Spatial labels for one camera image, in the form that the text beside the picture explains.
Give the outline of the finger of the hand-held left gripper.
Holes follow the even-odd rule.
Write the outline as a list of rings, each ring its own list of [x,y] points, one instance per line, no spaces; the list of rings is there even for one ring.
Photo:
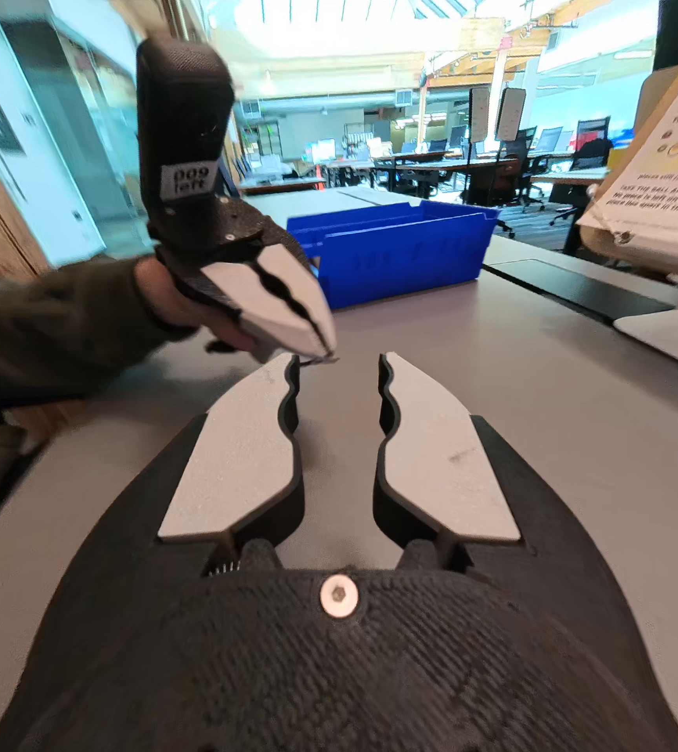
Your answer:
[[[287,288],[250,264],[215,262],[202,268],[203,277],[219,293],[217,301],[234,311],[240,327],[252,335],[258,362],[285,351],[309,361],[331,360],[308,322],[302,306],[287,300]]]
[[[305,265],[284,244],[279,243],[264,247],[257,257],[257,265],[287,288],[288,301],[305,309],[308,322],[322,345],[323,354],[335,354],[337,336],[333,314],[310,264]]]

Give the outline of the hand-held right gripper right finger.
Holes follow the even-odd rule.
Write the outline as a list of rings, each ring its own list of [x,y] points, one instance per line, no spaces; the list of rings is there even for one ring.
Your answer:
[[[397,544],[515,544],[519,527],[468,409],[398,353],[379,359],[373,518]]]

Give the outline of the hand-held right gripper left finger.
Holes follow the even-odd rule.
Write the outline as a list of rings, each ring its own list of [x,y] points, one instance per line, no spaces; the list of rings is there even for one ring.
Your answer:
[[[208,409],[159,527],[161,541],[233,544],[246,525],[297,489],[300,366],[298,356],[280,354]]]

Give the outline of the person's left forearm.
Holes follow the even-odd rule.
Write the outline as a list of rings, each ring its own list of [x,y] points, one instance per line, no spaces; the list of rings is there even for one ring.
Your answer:
[[[147,259],[97,256],[27,283],[0,278],[0,424],[8,409],[88,396],[197,333],[154,312],[135,277]]]

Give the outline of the person's left hand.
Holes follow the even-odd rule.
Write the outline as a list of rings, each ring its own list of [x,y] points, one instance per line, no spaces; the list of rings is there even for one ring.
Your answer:
[[[152,256],[135,262],[137,287],[150,310],[164,324],[187,329],[207,329],[213,337],[235,351],[253,352],[256,341],[221,307],[201,304],[175,287],[167,268]]]

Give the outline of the blue plastic bin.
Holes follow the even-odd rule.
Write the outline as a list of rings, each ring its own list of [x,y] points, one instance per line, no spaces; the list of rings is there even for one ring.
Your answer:
[[[422,201],[291,217],[334,311],[476,280],[500,211]]]

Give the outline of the white board on stand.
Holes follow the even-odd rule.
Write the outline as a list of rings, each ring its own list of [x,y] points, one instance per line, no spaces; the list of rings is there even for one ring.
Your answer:
[[[511,142],[517,138],[522,120],[527,91],[522,88],[503,89],[495,123],[494,138],[499,142]]]
[[[489,132],[489,88],[474,87],[469,90],[469,142],[482,143]]]

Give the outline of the black office chair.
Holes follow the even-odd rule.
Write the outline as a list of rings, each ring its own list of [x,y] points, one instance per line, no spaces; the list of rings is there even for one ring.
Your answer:
[[[545,211],[545,196],[542,190],[540,197],[535,199],[531,197],[531,191],[534,185],[531,182],[532,176],[542,174],[548,169],[549,157],[552,154],[556,143],[558,142],[561,128],[548,128],[548,141],[546,146],[540,137],[537,146],[534,146],[534,138],[537,127],[520,129],[512,141],[501,140],[498,149],[498,158],[501,161],[518,162],[516,172],[503,170],[503,180],[501,181],[504,188],[501,192],[508,197],[507,205],[520,205],[522,212],[525,213],[530,204],[539,204],[539,211]]]

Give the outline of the red-backed office chair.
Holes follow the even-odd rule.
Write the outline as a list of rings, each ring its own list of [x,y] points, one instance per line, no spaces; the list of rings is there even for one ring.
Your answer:
[[[607,166],[609,153],[613,148],[613,143],[608,138],[609,122],[609,116],[578,121],[571,172]]]

